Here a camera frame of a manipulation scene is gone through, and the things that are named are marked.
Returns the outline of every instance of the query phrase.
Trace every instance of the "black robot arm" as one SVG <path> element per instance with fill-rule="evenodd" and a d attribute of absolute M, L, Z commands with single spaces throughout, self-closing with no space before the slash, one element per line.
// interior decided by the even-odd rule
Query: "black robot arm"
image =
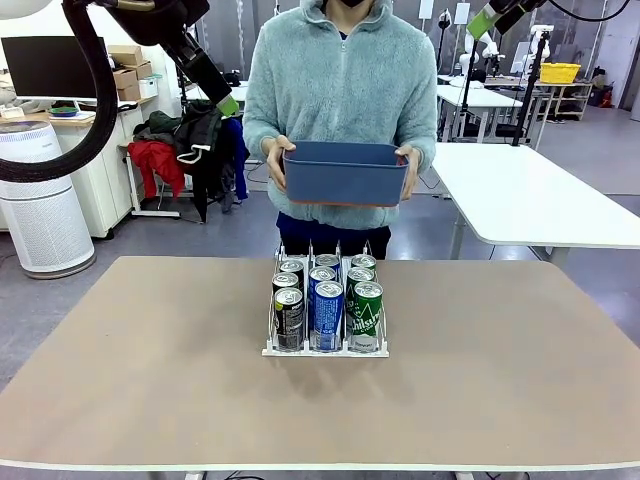
<path fill-rule="evenodd" d="M 107 144 L 118 115 L 118 95 L 106 52 L 87 14 L 91 3 L 107 8 L 136 43 L 160 45 L 225 115 L 238 110 L 231 88 L 187 33 L 187 28 L 208 11 L 207 0 L 63 0 L 65 16 L 95 83 L 98 100 L 95 122 L 78 146 L 56 159 L 38 163 L 0 159 L 0 180 L 41 182 L 68 175 L 93 160 Z"/>

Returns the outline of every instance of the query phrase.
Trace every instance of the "hood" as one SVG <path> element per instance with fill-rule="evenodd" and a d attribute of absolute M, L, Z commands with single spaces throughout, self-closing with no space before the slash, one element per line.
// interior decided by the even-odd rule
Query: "hood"
<path fill-rule="evenodd" d="M 305 19 L 310 23 L 322 23 L 327 21 L 327 17 L 322 13 L 324 0 L 300 0 L 300 8 Z M 371 13 L 365 22 L 370 28 L 378 26 L 383 20 L 391 15 L 393 0 L 375 0 Z"/>

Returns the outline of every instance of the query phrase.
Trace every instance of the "yellow basket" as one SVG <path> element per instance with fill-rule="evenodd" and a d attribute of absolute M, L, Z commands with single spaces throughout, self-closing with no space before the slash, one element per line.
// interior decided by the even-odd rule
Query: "yellow basket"
<path fill-rule="evenodd" d="M 573 83 L 580 65 L 573 63 L 543 63 L 540 72 L 541 83 Z"/>

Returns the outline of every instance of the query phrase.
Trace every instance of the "white can rack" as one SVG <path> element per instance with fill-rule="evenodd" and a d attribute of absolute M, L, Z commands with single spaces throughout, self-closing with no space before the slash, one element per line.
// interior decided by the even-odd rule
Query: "white can rack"
<path fill-rule="evenodd" d="M 368 253 L 368 248 L 365 247 L 364 253 Z M 342 257 L 340 253 L 340 246 L 336 248 L 336 255 L 340 259 L 341 266 L 341 275 L 340 275 L 340 283 L 344 287 L 344 291 L 346 292 L 347 288 L 347 275 L 346 272 L 349 271 L 351 267 L 351 257 Z M 311 334 L 309 331 L 309 322 L 308 322 L 308 291 L 309 291 L 309 270 L 313 268 L 315 265 L 315 256 L 313 254 L 313 248 L 309 247 L 309 255 L 305 256 L 294 256 L 287 255 L 284 250 L 284 246 L 280 246 L 280 249 L 275 254 L 275 268 L 274 275 L 279 272 L 278 267 L 280 263 L 288 260 L 295 259 L 301 260 L 304 264 L 304 305 L 305 305 L 305 313 L 304 313 L 304 341 L 302 350 L 298 351 L 282 351 L 278 348 L 278 336 L 276 334 L 275 328 L 275 318 L 274 318 L 274 305 L 273 305 L 273 294 L 271 294 L 271 301 L 269 302 L 269 322 L 268 322 L 268 330 L 267 330 L 267 346 L 264 350 L 262 350 L 262 355 L 265 357 L 347 357 L 347 358 L 388 358 L 389 357 L 389 347 L 387 343 L 387 317 L 384 310 L 384 301 L 382 303 L 382 311 L 380 314 L 380 327 L 378 328 L 378 349 L 375 352 L 370 353 L 362 353 L 349 349 L 349 339 L 347 338 L 347 326 L 346 326 L 346 302 L 345 306 L 342 309 L 342 318 L 340 321 L 340 332 L 341 332 L 341 348 L 339 350 L 333 352 L 321 352 L 311 348 Z M 378 281 L 378 274 L 376 272 L 376 276 L 374 281 Z M 272 286 L 269 284 L 268 286 L 269 292 L 272 292 Z"/>

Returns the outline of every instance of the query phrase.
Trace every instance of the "hoodie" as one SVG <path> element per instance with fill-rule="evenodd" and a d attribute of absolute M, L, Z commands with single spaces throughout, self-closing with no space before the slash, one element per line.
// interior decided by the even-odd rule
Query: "hoodie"
<path fill-rule="evenodd" d="M 322 4 L 301 0 L 260 30 L 243 120 L 251 155 L 266 160 L 262 140 L 280 134 L 293 143 L 409 144 L 422 153 L 424 172 L 436 147 L 433 45 L 392 15 L 391 0 L 375 0 L 345 40 Z M 398 207 L 294 204 L 271 180 L 268 192 L 280 212 L 337 228 L 379 228 L 398 216 Z"/>

